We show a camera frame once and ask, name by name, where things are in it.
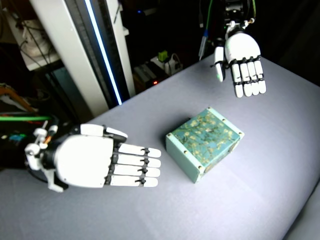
gray table surface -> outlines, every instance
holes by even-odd
[[[263,59],[267,92],[238,99],[210,56],[92,121],[159,148],[155,188],[70,187],[0,172],[2,240],[280,240],[320,177],[320,88]],[[233,153],[193,184],[165,135],[211,106],[244,131]]]

white palm cover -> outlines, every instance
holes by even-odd
[[[230,67],[238,98],[243,95],[250,97],[264,94],[267,90],[260,62],[260,48],[253,37],[244,33],[247,26],[247,21],[242,26],[231,21],[225,34],[225,46],[217,46],[214,51],[217,78],[222,82],[225,78],[225,66]]]

white robotic hand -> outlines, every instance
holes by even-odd
[[[156,158],[161,151],[125,144],[127,138],[109,127],[81,124],[59,145],[30,143],[25,152],[30,168],[42,170],[48,188],[56,192],[63,192],[64,184],[87,188],[157,186],[161,162]]]
[[[248,26],[245,21],[240,24],[231,21],[225,35],[225,46],[217,46],[214,51],[214,65],[217,78],[222,82],[225,78],[225,60],[231,67],[235,94],[238,98],[243,95],[264,94],[267,90],[263,68],[260,62],[260,48],[257,42],[243,30]]]

black vertical panel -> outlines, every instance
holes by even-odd
[[[100,50],[85,1],[65,0],[65,2],[107,104],[109,108],[115,107],[118,105],[117,97],[111,83],[110,75]],[[106,3],[104,2],[104,5],[96,5],[91,2],[91,4],[120,98],[122,102],[124,102],[130,97],[110,22],[109,13],[108,11],[105,12],[107,18],[109,19],[109,22],[107,22],[107,25],[105,25],[105,22],[102,21],[101,12],[99,9],[99,7],[102,7],[104,10],[106,10]]]

teal box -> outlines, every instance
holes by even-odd
[[[208,107],[166,135],[170,156],[194,182],[231,153],[244,132]]]

